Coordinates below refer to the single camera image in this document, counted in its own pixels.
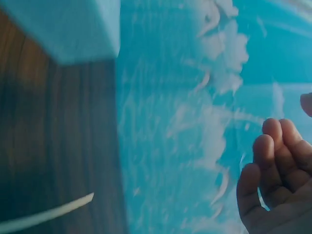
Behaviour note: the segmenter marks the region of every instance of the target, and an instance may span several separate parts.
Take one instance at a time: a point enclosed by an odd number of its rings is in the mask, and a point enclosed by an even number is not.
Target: fingertip
[[[274,163],[274,140],[270,135],[260,135],[253,144],[253,160],[261,169]]]
[[[270,135],[273,138],[275,146],[280,146],[283,143],[283,132],[280,122],[275,118],[269,118],[262,125],[263,134]]]
[[[302,94],[300,97],[300,103],[304,112],[312,117],[312,93]]]
[[[302,140],[301,134],[291,120],[281,119],[279,122],[281,123],[283,140],[286,145],[291,146]]]

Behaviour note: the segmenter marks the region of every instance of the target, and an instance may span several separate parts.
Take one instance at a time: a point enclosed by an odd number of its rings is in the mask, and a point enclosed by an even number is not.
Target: blue wall
[[[263,0],[234,1],[238,15],[214,0],[219,24],[198,37],[211,16],[203,1],[121,3],[118,131],[132,234],[243,233],[235,185],[262,121],[291,118],[312,141],[299,104],[312,90],[312,27]]]

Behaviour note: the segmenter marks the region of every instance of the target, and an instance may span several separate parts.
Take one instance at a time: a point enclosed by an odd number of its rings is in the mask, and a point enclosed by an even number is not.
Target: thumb
[[[237,184],[237,204],[240,218],[250,231],[267,211],[261,206],[258,196],[260,169],[256,164],[248,164],[242,171]]]
[[[304,112],[312,117],[312,93],[301,95],[300,103]]]

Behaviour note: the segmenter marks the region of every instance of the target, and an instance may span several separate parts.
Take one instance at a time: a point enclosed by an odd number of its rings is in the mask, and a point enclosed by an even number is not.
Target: finger
[[[263,123],[262,132],[270,135],[274,141],[274,160],[284,186],[296,192],[311,177],[297,167],[291,152],[284,144],[281,123],[270,118]]]
[[[283,186],[274,160],[274,141],[269,135],[259,136],[253,144],[253,158],[261,171],[260,191],[271,209],[287,201],[291,191]]]
[[[250,230],[267,211],[261,206],[258,196],[260,170],[256,164],[248,164],[242,171],[237,184],[237,204],[240,218]]]
[[[283,130],[283,141],[288,147],[298,167],[312,176],[312,146],[302,139],[293,122],[280,120]]]
[[[312,93],[301,95],[300,103],[304,112],[312,117]]]

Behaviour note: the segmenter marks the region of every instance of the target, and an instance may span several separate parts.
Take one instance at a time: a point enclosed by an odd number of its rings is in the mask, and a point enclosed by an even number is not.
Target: wooden floor
[[[61,67],[0,12],[0,223],[94,192],[21,234],[125,234],[114,62]]]

